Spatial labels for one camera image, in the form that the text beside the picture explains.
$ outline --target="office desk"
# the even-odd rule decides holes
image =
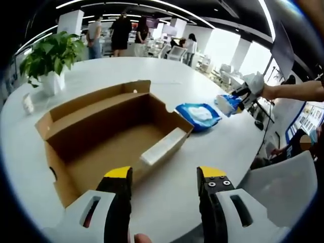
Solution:
[[[55,226],[64,209],[53,186],[44,143],[35,123],[53,107],[80,95],[138,79],[152,81],[151,92],[167,110],[184,102],[213,105],[224,94],[215,83],[187,65],[155,58],[103,58],[79,62],[65,76],[66,89],[51,98],[40,88],[24,84],[5,103],[1,114],[1,143],[5,168],[28,216],[40,229]],[[22,97],[32,92],[36,111],[27,116]],[[154,243],[171,242],[200,224],[196,167],[224,170],[234,186],[248,171],[264,132],[246,111],[223,119],[202,134],[192,134],[158,171],[133,192],[130,232],[146,233]]]

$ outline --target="human hand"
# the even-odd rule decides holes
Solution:
[[[322,134],[322,127],[316,128],[317,139],[319,139],[320,135]]]
[[[280,153],[281,153],[281,150],[275,148],[274,150],[272,150],[271,155],[279,155]]]
[[[134,235],[135,243],[152,243],[150,238],[144,234],[136,234]]]

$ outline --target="open cardboard box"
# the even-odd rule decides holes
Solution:
[[[133,167],[133,183],[174,154],[193,126],[143,80],[98,90],[46,113],[36,124],[55,188],[67,207],[110,170]]]

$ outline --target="person in white shirt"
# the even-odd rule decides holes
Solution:
[[[89,48],[89,59],[101,58],[101,46],[99,38],[101,34],[101,20],[102,16],[95,16],[96,21],[91,23],[88,27],[87,42]]]
[[[189,35],[184,48],[187,49],[187,59],[185,62],[189,67],[191,67],[193,55],[197,51],[197,40],[196,36],[193,33]]]

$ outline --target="black ceiling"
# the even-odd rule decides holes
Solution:
[[[29,40],[36,34],[43,30],[54,26],[61,14],[82,9],[85,12],[85,16],[95,14],[118,14],[122,11],[127,11],[129,14],[138,14],[151,16],[155,18],[168,17],[167,13],[155,9],[138,7],[134,5],[121,5],[121,4],[106,4],[106,5],[94,5],[88,7],[82,7],[88,4],[114,2],[105,0],[83,0],[79,1],[60,9],[56,7],[60,4],[69,2],[70,0],[56,0],[48,1],[48,4],[40,9],[30,22],[28,31],[26,33],[25,40]],[[287,33],[292,42],[294,52],[299,56],[310,68],[315,71],[315,65],[318,62],[324,63],[324,55],[319,51],[323,48],[322,43],[319,41],[316,32],[312,30],[311,25],[304,18],[298,19],[292,11],[287,8],[282,2],[287,0],[265,0],[273,4],[272,11],[275,12],[278,19],[283,22]],[[199,26],[208,27],[206,24],[196,20],[190,15],[187,15],[181,11],[171,8],[160,3],[156,3],[150,0],[125,0],[121,2],[143,4],[152,7],[160,8],[163,10],[171,11],[179,14],[183,17],[195,21]],[[263,10],[258,0],[165,0],[165,2],[174,4],[181,8],[184,8],[200,17],[212,17],[217,19],[224,19],[227,21],[235,22],[241,25],[245,25],[260,31],[270,36],[270,30],[267,24],[267,20],[264,16]],[[87,24],[90,19],[85,19],[83,24]],[[235,31],[232,27],[226,27],[229,30]]]

